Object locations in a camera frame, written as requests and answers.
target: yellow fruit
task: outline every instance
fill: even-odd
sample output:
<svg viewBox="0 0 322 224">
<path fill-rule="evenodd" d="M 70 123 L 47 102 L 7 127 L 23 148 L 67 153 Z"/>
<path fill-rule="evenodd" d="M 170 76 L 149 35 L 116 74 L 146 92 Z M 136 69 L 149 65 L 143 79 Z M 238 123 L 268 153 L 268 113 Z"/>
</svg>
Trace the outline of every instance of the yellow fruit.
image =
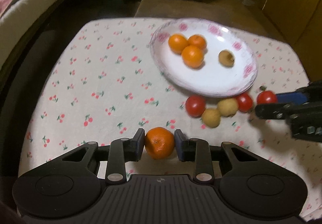
<svg viewBox="0 0 322 224">
<path fill-rule="evenodd" d="M 235 98 L 221 100 L 218 102 L 217 108 L 221 115 L 225 117 L 233 116 L 238 110 L 238 102 Z"/>
<path fill-rule="evenodd" d="M 221 65 L 231 68 L 235 63 L 235 58 L 233 54 L 228 50 L 220 51 L 218 55 L 218 60 Z"/>
<path fill-rule="evenodd" d="M 215 128 L 220 124 L 221 114 L 218 109 L 206 109 L 201 118 L 205 125 Z"/>
</svg>

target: pink flower pattern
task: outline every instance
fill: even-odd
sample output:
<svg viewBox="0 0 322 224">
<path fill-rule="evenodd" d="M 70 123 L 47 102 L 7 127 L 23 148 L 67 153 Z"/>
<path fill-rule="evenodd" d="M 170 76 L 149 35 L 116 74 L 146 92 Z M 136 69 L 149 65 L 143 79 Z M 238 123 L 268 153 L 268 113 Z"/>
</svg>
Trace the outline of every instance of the pink flower pattern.
<svg viewBox="0 0 322 224">
<path fill-rule="evenodd" d="M 165 42 L 165 40 L 170 37 L 170 34 L 167 32 L 161 32 L 157 35 L 157 40 L 161 43 Z"/>
<path fill-rule="evenodd" d="M 241 50 L 242 49 L 242 47 L 243 47 L 243 45 L 240 43 L 240 42 L 234 42 L 234 44 L 232 45 L 232 47 L 234 48 L 234 49 L 236 49 L 237 51 L 239 51 L 239 50 Z"/>
<path fill-rule="evenodd" d="M 215 25 L 209 25 L 208 31 L 213 35 L 222 36 L 223 34 L 220 31 L 220 28 Z"/>
<path fill-rule="evenodd" d="M 274 120 L 261 123 L 252 114 L 239 111 L 233 118 L 222 118 L 217 129 L 187 115 L 185 100 L 190 93 L 171 84 L 150 55 L 153 43 L 165 45 L 173 34 L 167 27 L 159 29 L 168 22 L 149 18 L 106 19 L 90 22 L 81 29 L 52 67 L 39 96 L 24 138 L 20 171 L 26 172 L 88 141 L 110 145 L 118 138 L 132 138 L 138 128 L 144 128 L 145 133 L 154 127 L 164 127 L 172 133 L 181 129 L 188 138 L 206 139 L 211 145 L 231 141 L 298 173 L 305 179 L 309 191 L 301 216 L 318 209 L 322 204 L 322 196 L 317 192 L 322 185 L 322 154 L 314 143 L 299 146 L 296 152 L 287 152 L 294 146 L 287 125 L 277 125 Z M 196 25 L 189 20 L 173 22 L 178 33 L 186 36 L 191 31 L 194 34 Z M 205 23 L 205 36 L 225 38 L 228 34 L 219 24 Z M 245 41 L 256 57 L 259 71 L 248 91 L 254 100 L 262 84 L 276 93 L 307 85 L 302 65 L 290 46 L 227 29 L 239 38 L 229 41 L 233 51 L 239 50 L 236 54 L 242 52 Z M 242 76 L 250 78 L 255 69 L 256 64 L 249 62 Z M 212 101 L 207 98 L 207 107 L 211 106 Z M 268 129 L 278 129 L 279 134 L 272 138 L 262 135 Z M 274 150 L 286 152 L 280 156 L 272 153 Z M 308 165 L 303 172 L 298 170 L 302 165 Z M 162 172 L 176 174 L 179 166 L 175 164 Z M 128 177 L 140 173 L 133 162 L 126 163 L 126 172 Z"/>
<path fill-rule="evenodd" d="M 180 31 L 186 31 L 188 29 L 188 25 L 186 23 L 181 23 L 179 25 L 179 30 Z"/>
<path fill-rule="evenodd" d="M 243 73 L 243 77 L 244 78 L 247 78 L 251 73 L 252 71 L 254 71 L 254 67 L 252 64 L 249 64 L 247 65 L 245 68 L 244 68 L 244 73 Z"/>
</svg>

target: bed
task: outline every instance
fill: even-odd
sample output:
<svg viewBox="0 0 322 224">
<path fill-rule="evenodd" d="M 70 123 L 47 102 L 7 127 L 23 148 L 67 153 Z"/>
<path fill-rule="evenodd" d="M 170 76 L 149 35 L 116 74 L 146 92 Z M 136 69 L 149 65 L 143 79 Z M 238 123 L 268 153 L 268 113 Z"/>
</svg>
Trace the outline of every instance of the bed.
<svg viewBox="0 0 322 224">
<path fill-rule="evenodd" d="M 0 92 L 26 45 L 63 0 L 19 0 L 0 18 Z"/>
</svg>

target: tablecloth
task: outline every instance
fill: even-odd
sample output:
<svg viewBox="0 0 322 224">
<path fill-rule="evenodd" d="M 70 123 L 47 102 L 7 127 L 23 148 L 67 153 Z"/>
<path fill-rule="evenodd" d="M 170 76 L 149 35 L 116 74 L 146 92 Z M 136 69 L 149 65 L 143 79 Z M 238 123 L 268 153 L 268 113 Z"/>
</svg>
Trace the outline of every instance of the tablecloth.
<svg viewBox="0 0 322 224">
<path fill-rule="evenodd" d="M 305 219 L 322 214 L 321 145 L 294 140 L 284 121 L 259 120 L 238 112 L 222 118 L 215 129 L 185 111 L 187 92 L 168 81 L 155 66 L 149 49 L 154 31 L 167 19 L 104 19 L 87 23 L 62 53 L 48 77 L 25 136 L 19 174 L 88 141 L 109 145 L 132 138 L 138 128 L 147 132 L 164 127 L 181 129 L 189 138 L 211 145 L 231 141 L 292 172 L 306 182 L 309 195 L 301 212 Z M 292 48 L 242 30 L 231 30 L 256 54 L 258 76 L 249 90 L 255 99 L 259 87 L 280 93 L 307 86 L 308 79 Z M 216 100 L 207 99 L 207 106 Z M 106 163 L 99 177 L 104 178 Z M 192 174 L 192 162 L 179 162 L 175 152 L 165 160 L 146 151 L 139 162 L 127 162 L 131 174 Z M 215 176 L 220 177 L 214 162 Z"/>
</svg>

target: floor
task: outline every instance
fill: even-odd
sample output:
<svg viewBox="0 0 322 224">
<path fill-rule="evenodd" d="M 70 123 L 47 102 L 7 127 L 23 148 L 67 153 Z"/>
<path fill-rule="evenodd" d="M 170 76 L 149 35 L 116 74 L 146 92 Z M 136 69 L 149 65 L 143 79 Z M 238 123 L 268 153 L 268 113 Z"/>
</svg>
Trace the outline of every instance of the floor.
<svg viewBox="0 0 322 224">
<path fill-rule="evenodd" d="M 268 37 L 284 40 L 269 20 L 260 14 L 260 10 L 254 6 L 245 7 L 243 0 L 205 2 L 231 11 L 236 23 L 247 23 L 252 17 L 257 20 L 253 23 L 254 30 L 260 23 Z M 66 0 L 54 12 L 18 70 L 0 113 L 0 175 L 17 175 L 22 140 L 39 93 L 55 62 L 75 34 L 91 20 L 133 17 L 138 6 L 139 2 L 125 4 L 123 0 Z"/>
</svg>

